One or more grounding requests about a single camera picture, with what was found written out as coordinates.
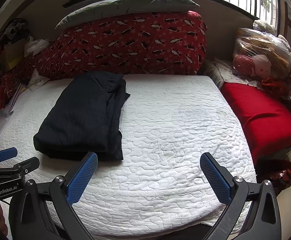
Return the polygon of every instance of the quilted stitching pattern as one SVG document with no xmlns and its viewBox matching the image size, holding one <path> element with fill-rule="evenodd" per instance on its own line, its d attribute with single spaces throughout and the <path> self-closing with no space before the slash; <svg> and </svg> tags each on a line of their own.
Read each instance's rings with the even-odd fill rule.
<svg viewBox="0 0 291 240">
<path fill-rule="evenodd" d="M 100 162 L 80 201 L 73 205 L 96 239 L 143 238 L 177 227 L 213 225 L 224 205 L 199 167 L 210 152 L 233 176 L 255 182 L 251 154 L 241 125 L 204 76 L 128 75 L 130 98 L 121 114 L 123 162 Z M 1 167 L 37 156 L 40 167 L 28 179 L 47 182 L 75 164 L 35 151 L 32 137 L 71 80 L 26 90 L 0 136 L 0 149 L 16 147 L 18 157 Z M 55 210 L 49 206 L 53 219 Z M 245 205 L 235 231 L 248 211 Z"/>
</svg>

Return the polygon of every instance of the cable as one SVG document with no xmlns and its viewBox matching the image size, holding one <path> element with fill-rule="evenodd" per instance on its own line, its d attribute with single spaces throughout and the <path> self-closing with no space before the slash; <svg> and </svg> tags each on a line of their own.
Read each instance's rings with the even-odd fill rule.
<svg viewBox="0 0 291 240">
<path fill-rule="evenodd" d="M 7 201 L 5 201 L 5 200 L 0 200 L 0 201 L 3 202 L 3 203 L 6 203 L 7 205 L 10 206 L 10 204 Z"/>
</svg>

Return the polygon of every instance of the blue gripper pad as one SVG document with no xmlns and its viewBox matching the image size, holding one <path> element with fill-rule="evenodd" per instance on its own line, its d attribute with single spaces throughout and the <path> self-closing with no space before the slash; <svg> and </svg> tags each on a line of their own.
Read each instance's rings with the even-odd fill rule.
<svg viewBox="0 0 291 240">
<path fill-rule="evenodd" d="M 98 165 L 98 157 L 95 153 L 85 161 L 81 169 L 74 176 L 67 189 L 67 202 L 71 206 L 73 203 L 77 203 L 81 198 L 82 193 L 87 187 L 89 180 L 95 172 Z"/>
<path fill-rule="evenodd" d="M 2 151 L 0 151 L 0 162 L 14 158 L 17 155 L 18 155 L 18 151 L 15 147 L 2 150 Z"/>
<path fill-rule="evenodd" d="M 201 155 L 200 167 L 220 203 L 228 205 L 231 202 L 230 186 L 205 153 Z"/>
</svg>

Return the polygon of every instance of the white plastic bag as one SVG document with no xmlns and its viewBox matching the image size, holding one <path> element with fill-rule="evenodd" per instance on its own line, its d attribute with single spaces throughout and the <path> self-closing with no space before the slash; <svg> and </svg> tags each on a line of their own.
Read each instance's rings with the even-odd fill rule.
<svg viewBox="0 0 291 240">
<path fill-rule="evenodd" d="M 30 37 L 30 41 L 25 44 L 25 57 L 29 55 L 37 55 L 47 47 L 49 47 L 50 43 L 46 40 L 33 40 L 32 37 Z"/>
<path fill-rule="evenodd" d="M 31 92 L 33 92 L 36 89 L 38 89 L 39 87 L 42 87 L 49 80 L 50 80 L 50 78 L 39 75 L 39 72 L 35 68 L 27 87 L 30 89 Z"/>
</svg>

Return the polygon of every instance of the cardboard box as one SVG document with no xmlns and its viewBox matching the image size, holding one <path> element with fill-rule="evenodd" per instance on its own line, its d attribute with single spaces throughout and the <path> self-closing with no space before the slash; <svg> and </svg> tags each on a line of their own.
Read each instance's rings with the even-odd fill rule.
<svg viewBox="0 0 291 240">
<path fill-rule="evenodd" d="M 14 44 L 7 46 L 0 54 L 0 64 L 3 72 L 6 73 L 13 69 L 19 62 L 24 59 L 24 47 L 26 39 L 19 40 Z"/>
</svg>

